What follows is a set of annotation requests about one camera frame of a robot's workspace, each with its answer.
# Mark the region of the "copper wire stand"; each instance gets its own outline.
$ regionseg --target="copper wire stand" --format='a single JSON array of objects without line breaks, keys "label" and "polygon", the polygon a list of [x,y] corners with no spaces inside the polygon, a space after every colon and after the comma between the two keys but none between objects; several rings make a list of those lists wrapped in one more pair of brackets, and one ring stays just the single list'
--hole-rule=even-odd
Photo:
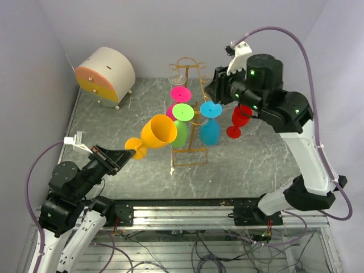
[{"label": "copper wire stand", "polygon": [[[191,60],[193,61],[195,64],[192,65],[180,65],[179,62],[181,60]],[[204,95],[204,101],[206,102],[206,100],[210,99],[205,91],[204,91],[204,87],[203,87],[203,83],[208,82],[208,76],[204,75],[201,76],[200,74],[200,69],[204,69],[206,67],[206,64],[203,62],[197,63],[193,58],[190,57],[183,57],[181,59],[179,59],[177,61],[177,64],[170,64],[169,68],[170,70],[177,70],[178,74],[180,74],[180,69],[185,69],[185,76],[186,76],[186,82],[184,84],[184,86],[187,88],[187,82],[188,82],[188,72],[190,68],[196,68],[197,69],[197,73],[198,73],[198,77],[200,79],[200,85],[201,85],[201,90],[202,90],[202,94]],[[199,165],[205,165],[208,161],[208,153],[207,153],[207,149],[205,147],[205,145],[202,145],[202,148],[197,148],[194,149],[192,148],[192,144],[193,144],[193,138],[195,136],[195,131],[196,131],[196,126],[201,126],[204,123],[199,123],[200,122],[200,117],[201,117],[201,113],[200,113],[200,105],[198,104],[198,102],[195,103],[195,105],[191,105],[191,107],[193,107],[194,111],[195,111],[195,116],[193,118],[193,122],[190,121],[190,123],[192,123],[192,131],[191,131],[191,137],[189,139],[189,144],[188,144],[188,149],[183,149],[183,150],[178,150],[178,149],[174,149],[172,147],[172,164],[174,167],[179,167],[179,166],[199,166]],[[178,153],[186,153],[186,152],[204,152],[205,153],[205,161],[204,162],[196,162],[196,163],[183,163],[183,164],[176,164],[175,162],[175,156]]]}]

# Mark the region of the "marble tabletop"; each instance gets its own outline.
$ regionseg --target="marble tabletop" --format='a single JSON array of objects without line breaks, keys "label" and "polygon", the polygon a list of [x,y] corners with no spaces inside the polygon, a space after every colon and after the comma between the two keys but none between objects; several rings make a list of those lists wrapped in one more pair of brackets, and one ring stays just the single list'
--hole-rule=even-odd
[{"label": "marble tabletop", "polygon": [[[188,81],[190,102],[204,102],[198,79]],[[88,147],[124,149],[131,137],[140,137],[143,126],[156,114],[164,114],[172,104],[171,84],[166,78],[138,78],[120,102],[120,110],[99,105],[82,91],[69,135],[86,132]],[[255,197],[272,192],[299,174],[288,147],[273,129],[260,120],[251,120],[242,128],[238,139],[225,131],[231,126],[236,104],[223,106],[217,117],[220,142],[208,146],[208,163],[203,166],[173,167],[171,146],[148,150],[143,160],[130,160],[115,176],[107,176],[102,195],[108,198],[232,198]],[[200,148],[196,130],[193,147]],[[81,168],[88,162],[85,155],[66,147],[62,160],[71,160]],[[204,154],[178,154],[177,163],[202,162]],[[102,185],[88,194],[98,194]]]}]

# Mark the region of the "wall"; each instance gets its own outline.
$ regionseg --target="wall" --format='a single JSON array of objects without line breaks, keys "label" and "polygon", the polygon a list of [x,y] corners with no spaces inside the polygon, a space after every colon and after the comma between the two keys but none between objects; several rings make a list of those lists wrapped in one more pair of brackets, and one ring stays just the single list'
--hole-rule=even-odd
[{"label": "wall", "polygon": [[[37,0],[1,0],[0,26],[0,267],[15,272],[31,223],[23,197],[26,173],[41,151],[62,140],[76,81]],[[44,200],[59,151],[35,170],[34,206]]]},{"label": "wall", "polygon": [[[329,1],[305,46],[313,70],[321,141],[334,169],[348,177],[345,191],[354,206],[351,220],[330,224],[346,272],[363,272],[364,2],[349,2]],[[286,89],[308,94],[301,54],[293,63],[286,74]],[[345,216],[347,206],[340,194],[336,196],[330,212]]]},{"label": "wall", "polygon": [[[257,27],[287,27],[305,39],[327,0],[40,0],[56,35],[76,67],[100,46],[119,50],[139,77],[166,77],[184,56],[208,65],[204,74],[228,65],[225,46]],[[293,42],[267,33],[251,42],[287,63]]]}]

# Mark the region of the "white plastic bracket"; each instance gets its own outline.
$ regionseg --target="white plastic bracket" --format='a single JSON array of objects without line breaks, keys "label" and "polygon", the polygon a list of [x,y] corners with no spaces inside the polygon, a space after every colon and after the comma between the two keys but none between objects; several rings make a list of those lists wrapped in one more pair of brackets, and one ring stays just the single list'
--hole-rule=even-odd
[{"label": "white plastic bracket", "polygon": [[234,74],[246,68],[246,61],[251,56],[252,50],[246,42],[241,42],[235,47],[234,59],[230,62],[227,68],[227,75]]},{"label": "white plastic bracket", "polygon": [[77,131],[76,135],[73,138],[66,136],[64,138],[64,144],[72,145],[73,150],[76,152],[80,152],[83,154],[92,154],[92,151],[82,143],[84,138],[85,138],[85,132]]}]

